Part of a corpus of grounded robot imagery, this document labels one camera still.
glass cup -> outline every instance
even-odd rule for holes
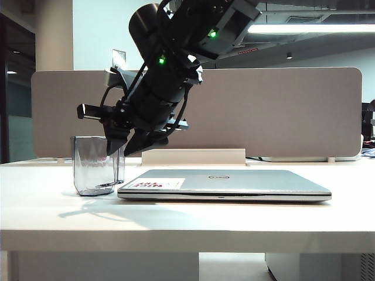
[[[107,156],[105,136],[72,136],[74,186],[81,196],[110,194],[124,182],[125,146]]]

desk divider panel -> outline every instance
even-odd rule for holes
[[[205,70],[166,148],[246,148],[247,156],[354,156],[360,150],[362,75],[356,68]],[[79,120],[81,103],[98,105],[104,71],[42,71],[32,78],[34,148],[39,157],[69,157],[70,137],[104,135]],[[108,105],[122,92],[114,89]]]

white desk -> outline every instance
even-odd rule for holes
[[[375,252],[375,189],[370,182],[375,160],[251,162],[247,167],[216,168],[290,170],[331,190],[332,200],[313,205],[129,203],[116,193],[79,197],[68,166],[3,165],[2,250],[25,255],[163,253],[171,260],[185,257],[190,267],[197,265],[199,252]],[[129,163],[125,178],[131,180],[148,169]],[[186,272],[192,273],[184,280],[196,280],[194,270]]]

glass wall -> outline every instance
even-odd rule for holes
[[[5,85],[2,91],[2,163],[36,158],[33,152],[31,76],[35,35],[1,15]]]

black robotic arm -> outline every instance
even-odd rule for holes
[[[108,155],[126,143],[125,156],[163,146],[175,129],[187,129],[181,117],[189,90],[203,81],[201,63],[216,60],[240,44],[260,14],[255,8],[259,1],[184,0],[174,14],[166,9],[170,1],[139,8],[129,22],[145,61],[138,74],[111,68],[111,82],[100,106],[77,108],[79,118],[103,124]],[[105,106],[114,87],[122,88],[124,96],[115,106]],[[174,119],[173,111],[182,99]]]

